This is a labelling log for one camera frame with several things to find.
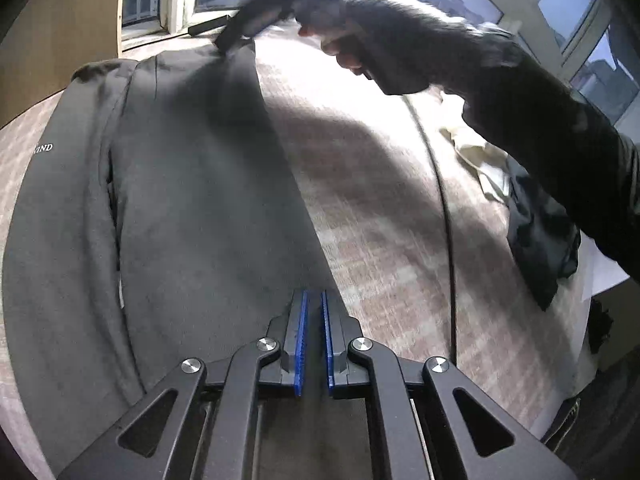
black fabric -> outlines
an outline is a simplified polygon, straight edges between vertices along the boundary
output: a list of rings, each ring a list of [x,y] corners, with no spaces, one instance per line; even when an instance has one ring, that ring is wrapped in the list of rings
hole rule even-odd
[[[640,279],[640,152],[631,139],[524,53],[481,67],[459,94],[465,122],[523,165],[604,255]]]
[[[0,471],[2,472],[2,478],[36,480],[36,477],[22,462],[20,455],[11,445],[2,428],[0,428]]]
[[[556,454],[583,480],[640,478],[640,347],[577,398],[577,419]]]
[[[580,230],[564,207],[527,170],[507,158],[510,177],[507,240],[533,298],[546,310],[558,291],[558,278],[578,268]]]
[[[587,320],[587,336],[589,350],[593,355],[600,351],[600,347],[609,339],[613,319],[608,310],[604,310],[602,303],[591,298],[589,319]]]
[[[86,66],[42,142],[2,283],[18,389],[58,473],[182,359],[227,357],[294,288],[335,284],[250,47]],[[307,349],[324,383],[319,332]],[[331,457],[332,478],[368,478],[363,405],[305,393],[267,405],[265,474],[325,478]]]

hand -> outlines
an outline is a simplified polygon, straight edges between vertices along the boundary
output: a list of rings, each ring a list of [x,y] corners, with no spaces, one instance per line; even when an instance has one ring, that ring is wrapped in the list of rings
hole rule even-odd
[[[388,94],[430,84],[462,94],[488,54],[501,64],[504,44],[514,43],[494,26],[475,28],[417,0],[343,0],[296,17],[300,36],[321,36],[322,50],[341,67],[372,77]]]

window frame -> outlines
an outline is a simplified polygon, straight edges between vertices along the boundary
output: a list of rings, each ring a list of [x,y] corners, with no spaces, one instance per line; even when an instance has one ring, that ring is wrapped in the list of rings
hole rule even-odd
[[[498,26],[521,35],[540,65],[568,82],[590,56],[609,25],[611,10],[604,0],[594,0],[566,46],[558,47],[552,29],[538,7],[540,0],[489,0],[502,13]],[[122,27],[124,40],[164,30],[168,36],[187,27],[233,14],[236,10],[195,12],[196,0],[158,0],[159,18]]]

white cloth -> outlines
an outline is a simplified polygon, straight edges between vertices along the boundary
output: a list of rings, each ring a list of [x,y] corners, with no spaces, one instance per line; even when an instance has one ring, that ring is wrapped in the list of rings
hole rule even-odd
[[[504,203],[509,196],[509,176],[505,171],[507,153],[489,144],[462,119],[462,97],[441,92],[439,129],[449,137],[456,153],[478,176],[482,193],[490,200]]]

handle grip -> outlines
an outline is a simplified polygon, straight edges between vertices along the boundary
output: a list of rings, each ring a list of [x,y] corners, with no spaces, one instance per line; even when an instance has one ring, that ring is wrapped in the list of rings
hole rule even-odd
[[[341,50],[360,60],[364,75],[373,79],[386,95],[414,94],[430,84],[420,71],[390,54],[364,31],[337,41]]]

